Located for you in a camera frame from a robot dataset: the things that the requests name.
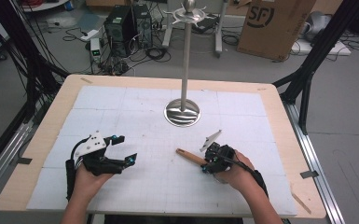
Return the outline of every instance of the right hand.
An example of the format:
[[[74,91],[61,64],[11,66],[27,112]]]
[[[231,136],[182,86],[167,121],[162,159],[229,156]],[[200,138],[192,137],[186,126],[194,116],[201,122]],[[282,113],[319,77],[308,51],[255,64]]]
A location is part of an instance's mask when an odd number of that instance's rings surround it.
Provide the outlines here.
[[[241,161],[252,170],[255,169],[249,158],[242,155],[238,150],[235,150],[235,154],[237,156],[234,156],[234,161]],[[229,170],[216,174],[216,177],[228,182],[234,189],[239,191],[246,189],[249,184],[255,183],[252,175],[236,164],[232,164]]]

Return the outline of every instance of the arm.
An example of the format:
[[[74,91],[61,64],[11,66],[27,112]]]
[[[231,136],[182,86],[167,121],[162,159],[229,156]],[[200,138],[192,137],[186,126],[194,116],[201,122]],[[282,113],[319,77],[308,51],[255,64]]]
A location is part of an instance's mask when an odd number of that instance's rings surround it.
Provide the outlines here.
[[[74,192],[66,205],[61,223],[84,223],[89,202],[110,177],[112,175],[108,174],[95,176],[81,164],[76,172]]]
[[[245,163],[249,168],[255,169],[248,158],[237,150],[235,153],[239,161]],[[224,179],[242,194],[251,208],[255,223],[282,223],[275,209],[269,202],[269,198],[263,189],[257,185],[250,173],[243,170],[240,166],[233,164],[230,170],[217,174],[217,177]]]

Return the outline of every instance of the printed logo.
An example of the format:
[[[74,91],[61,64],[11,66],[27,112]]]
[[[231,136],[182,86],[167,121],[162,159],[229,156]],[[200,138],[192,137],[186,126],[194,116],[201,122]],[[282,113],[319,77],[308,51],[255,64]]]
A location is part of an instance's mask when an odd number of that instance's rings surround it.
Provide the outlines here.
[[[273,17],[274,8],[272,7],[252,7],[247,24],[253,28],[263,28],[271,22]]]

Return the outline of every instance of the hand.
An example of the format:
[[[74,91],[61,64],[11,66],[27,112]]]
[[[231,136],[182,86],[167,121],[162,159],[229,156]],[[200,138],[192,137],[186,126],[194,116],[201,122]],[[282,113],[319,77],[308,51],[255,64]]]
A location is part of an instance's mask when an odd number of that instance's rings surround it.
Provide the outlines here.
[[[102,174],[95,176],[93,173],[87,171],[86,167],[81,164],[77,168],[76,172],[76,182],[74,187],[74,192],[71,198],[81,198],[86,202],[91,201],[91,199],[98,193],[98,190],[103,186],[103,184],[113,175],[111,174]]]
[[[254,165],[247,157],[237,150],[235,150],[235,154],[236,156],[233,158],[234,161],[241,161],[252,170],[255,169]],[[247,185],[255,183],[252,175],[236,164],[232,164],[228,171],[216,174],[216,177],[228,182],[234,189],[239,191],[246,189]]]

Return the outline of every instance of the wooden table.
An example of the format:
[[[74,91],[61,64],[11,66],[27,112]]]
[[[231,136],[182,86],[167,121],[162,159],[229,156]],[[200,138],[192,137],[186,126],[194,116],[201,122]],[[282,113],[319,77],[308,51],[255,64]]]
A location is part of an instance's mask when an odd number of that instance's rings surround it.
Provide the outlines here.
[[[29,165],[18,164],[0,195],[1,211],[27,211],[26,206],[35,188],[45,158],[52,149],[77,94],[83,86],[134,87],[153,89],[180,89],[181,80],[145,77],[69,76],[23,157],[31,158]],[[283,108],[279,93],[271,84],[189,80],[189,90],[213,90],[259,93],[269,124],[276,140],[283,168],[286,172],[297,207],[297,216],[324,218],[326,211],[312,178],[303,179],[300,173],[308,171],[301,148]]]

